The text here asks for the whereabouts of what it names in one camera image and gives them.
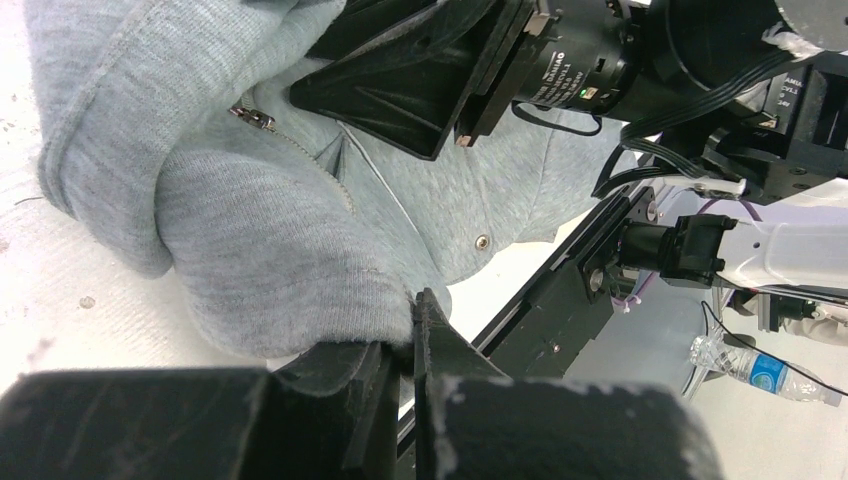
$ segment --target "screw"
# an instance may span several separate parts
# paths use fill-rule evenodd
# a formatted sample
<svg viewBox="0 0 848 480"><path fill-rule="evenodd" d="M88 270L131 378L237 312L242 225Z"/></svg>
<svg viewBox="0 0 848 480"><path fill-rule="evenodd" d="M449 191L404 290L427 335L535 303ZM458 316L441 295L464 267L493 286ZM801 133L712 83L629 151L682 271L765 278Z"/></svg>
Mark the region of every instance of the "screw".
<svg viewBox="0 0 848 480"><path fill-rule="evenodd" d="M651 202L648 204L648 208L645 209L645 218L647 218L649 222L657 221L657 202Z"/></svg>
<svg viewBox="0 0 848 480"><path fill-rule="evenodd" d="M593 292L597 292L601 289L601 285L604 283L604 271L600 268L593 271L592 275L589 276L589 288Z"/></svg>

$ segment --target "zipper pull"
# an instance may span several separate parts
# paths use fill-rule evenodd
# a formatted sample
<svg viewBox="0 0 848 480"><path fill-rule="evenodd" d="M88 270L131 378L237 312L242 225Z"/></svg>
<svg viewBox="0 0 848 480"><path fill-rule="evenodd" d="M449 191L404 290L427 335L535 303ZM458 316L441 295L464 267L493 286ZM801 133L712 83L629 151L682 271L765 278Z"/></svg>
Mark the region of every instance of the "zipper pull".
<svg viewBox="0 0 848 480"><path fill-rule="evenodd" d="M274 117L260 112L259 110L249 110L243 107L233 107L230 113L244 120L247 124L253 125L262 130L275 131Z"/></svg>

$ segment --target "water bottle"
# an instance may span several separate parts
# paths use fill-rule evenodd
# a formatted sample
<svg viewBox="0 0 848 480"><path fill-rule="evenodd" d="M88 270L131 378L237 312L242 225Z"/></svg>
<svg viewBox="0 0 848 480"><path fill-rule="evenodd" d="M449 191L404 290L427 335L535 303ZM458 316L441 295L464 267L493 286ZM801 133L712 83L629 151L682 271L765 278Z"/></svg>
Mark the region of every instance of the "water bottle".
<svg viewBox="0 0 848 480"><path fill-rule="evenodd" d="M727 345L720 338L700 336L692 343L689 360L697 366L723 372L761 390L798 402L839 406L842 395L792 371L780 360L755 350ZM818 379L808 370L793 367Z"/></svg>

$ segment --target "blue bottle label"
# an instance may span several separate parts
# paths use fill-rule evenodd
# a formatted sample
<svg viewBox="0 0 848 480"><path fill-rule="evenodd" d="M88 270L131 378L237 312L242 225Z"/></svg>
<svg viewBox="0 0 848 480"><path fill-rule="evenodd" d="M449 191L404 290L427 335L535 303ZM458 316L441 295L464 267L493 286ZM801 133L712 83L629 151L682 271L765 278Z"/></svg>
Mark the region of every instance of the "blue bottle label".
<svg viewBox="0 0 848 480"><path fill-rule="evenodd" d="M786 365L783 363L766 355L760 355L754 362L748 383L767 392L777 393L785 370Z"/></svg>

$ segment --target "metal snap button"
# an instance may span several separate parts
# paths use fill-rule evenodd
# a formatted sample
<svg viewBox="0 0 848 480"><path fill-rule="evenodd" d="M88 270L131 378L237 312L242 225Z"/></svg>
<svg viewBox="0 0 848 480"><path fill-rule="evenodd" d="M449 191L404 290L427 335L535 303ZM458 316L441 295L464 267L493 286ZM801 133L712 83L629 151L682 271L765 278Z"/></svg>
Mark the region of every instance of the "metal snap button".
<svg viewBox="0 0 848 480"><path fill-rule="evenodd" d="M474 242L474 245L477 247L477 250L485 250L489 248L489 236L480 235L477 237L477 241Z"/></svg>

